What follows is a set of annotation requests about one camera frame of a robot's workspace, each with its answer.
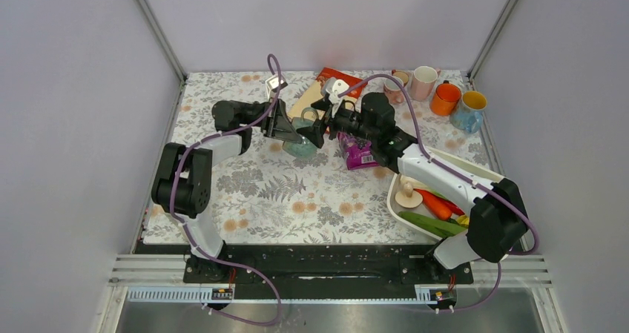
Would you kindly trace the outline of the green round mug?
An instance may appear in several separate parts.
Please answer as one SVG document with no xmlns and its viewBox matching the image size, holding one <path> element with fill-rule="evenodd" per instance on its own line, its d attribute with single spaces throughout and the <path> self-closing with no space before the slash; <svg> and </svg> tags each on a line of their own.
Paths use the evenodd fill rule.
<svg viewBox="0 0 629 333">
<path fill-rule="evenodd" d="M 311 107 L 304 108 L 299 117 L 293 118 L 292 125 L 296 130 L 307 128 L 312 126 L 318 118 L 317 110 Z M 304 136 L 302 136 L 301 139 L 301 143 L 283 142 L 282 149 L 297 159 L 305 159 L 313 156 L 317 152 L 316 145 Z"/>
</svg>

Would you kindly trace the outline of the small salmon pink mug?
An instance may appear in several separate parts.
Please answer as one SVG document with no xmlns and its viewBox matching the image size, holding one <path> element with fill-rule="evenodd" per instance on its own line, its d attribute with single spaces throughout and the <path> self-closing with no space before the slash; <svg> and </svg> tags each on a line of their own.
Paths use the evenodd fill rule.
<svg viewBox="0 0 629 333">
<path fill-rule="evenodd" d="M 405 102 L 403 82 L 397 76 L 386 78 L 383 83 L 383 92 L 391 105 Z"/>
</svg>

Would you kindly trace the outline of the small orange red cup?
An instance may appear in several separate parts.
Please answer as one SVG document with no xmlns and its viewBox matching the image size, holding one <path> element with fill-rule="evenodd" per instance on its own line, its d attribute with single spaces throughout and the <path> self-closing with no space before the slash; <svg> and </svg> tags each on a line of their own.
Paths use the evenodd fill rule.
<svg viewBox="0 0 629 333">
<path fill-rule="evenodd" d="M 392 75 L 401 80 L 404 87 L 406 87 L 409 83 L 410 77 L 409 74 L 405 70 L 392 70 Z"/>
</svg>

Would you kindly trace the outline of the light pink mug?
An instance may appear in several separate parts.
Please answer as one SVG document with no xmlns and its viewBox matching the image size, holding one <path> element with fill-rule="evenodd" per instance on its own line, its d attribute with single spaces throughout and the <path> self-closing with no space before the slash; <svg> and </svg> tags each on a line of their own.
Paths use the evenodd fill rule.
<svg viewBox="0 0 629 333">
<path fill-rule="evenodd" d="M 424 101 L 428 99 L 435 83 L 440 76 L 441 70 L 430 66 L 417 67 L 413 73 L 410 82 L 409 95 L 415 101 Z"/>
</svg>

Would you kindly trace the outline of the orange mug black handle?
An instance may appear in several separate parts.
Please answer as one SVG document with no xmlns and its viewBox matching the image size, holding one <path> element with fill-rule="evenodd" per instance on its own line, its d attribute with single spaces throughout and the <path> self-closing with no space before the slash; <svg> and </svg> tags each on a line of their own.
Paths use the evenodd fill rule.
<svg viewBox="0 0 629 333">
<path fill-rule="evenodd" d="M 448 80 L 439 84 L 430 102 L 430 110 L 437 116 L 449 116 L 461 99 L 461 89 Z"/>
</svg>

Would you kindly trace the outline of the blue mug yellow inside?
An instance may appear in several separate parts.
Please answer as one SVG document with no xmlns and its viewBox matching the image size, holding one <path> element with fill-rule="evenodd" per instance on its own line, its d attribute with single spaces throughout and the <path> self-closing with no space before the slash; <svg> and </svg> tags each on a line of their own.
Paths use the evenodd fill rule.
<svg viewBox="0 0 629 333">
<path fill-rule="evenodd" d="M 470 90 L 465 92 L 449 116 L 450 123 L 466 133 L 480 131 L 484 122 L 483 111 L 487 106 L 484 94 Z"/>
</svg>

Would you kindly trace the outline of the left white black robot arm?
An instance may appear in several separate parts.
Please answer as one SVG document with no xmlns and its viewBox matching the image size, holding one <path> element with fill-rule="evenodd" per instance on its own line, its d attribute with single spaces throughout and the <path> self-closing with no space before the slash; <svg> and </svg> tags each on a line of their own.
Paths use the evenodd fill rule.
<svg viewBox="0 0 629 333">
<path fill-rule="evenodd" d="M 219 282 L 230 272 L 228 259 L 220 255 L 224 241 L 209 213 L 211 175 L 215 165 L 244 154 L 251 144 L 252 129 L 271 139 L 301 141 L 286 113 L 286 104 L 219 101 L 212 110 L 217 133 L 193 145 L 169 142 L 151 189 L 151 200 L 182 226 L 191 253 L 202 262 L 202 273 Z"/>
</svg>

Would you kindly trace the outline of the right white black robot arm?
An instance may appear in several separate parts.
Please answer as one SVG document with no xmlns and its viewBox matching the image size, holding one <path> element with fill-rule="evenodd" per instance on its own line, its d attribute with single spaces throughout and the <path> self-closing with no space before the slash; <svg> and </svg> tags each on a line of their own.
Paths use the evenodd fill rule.
<svg viewBox="0 0 629 333">
<path fill-rule="evenodd" d="M 493 182 L 448 162 L 396 125 L 395 110 L 383 93 L 368 93 L 360 110 L 346 108 L 346 101 L 333 103 L 330 95 L 312 103 L 321 116 L 309 128 L 300 129 L 318 148 L 328 134 L 346 133 L 372 143 L 376 162 L 397 174 L 416 179 L 445 196 L 469 218 L 467 230 L 442 240 L 432 250 L 425 271 L 442 283 L 463 263 L 483 259 L 498 263 L 532 224 L 524 213 L 518 186 L 507 178 Z"/>
</svg>

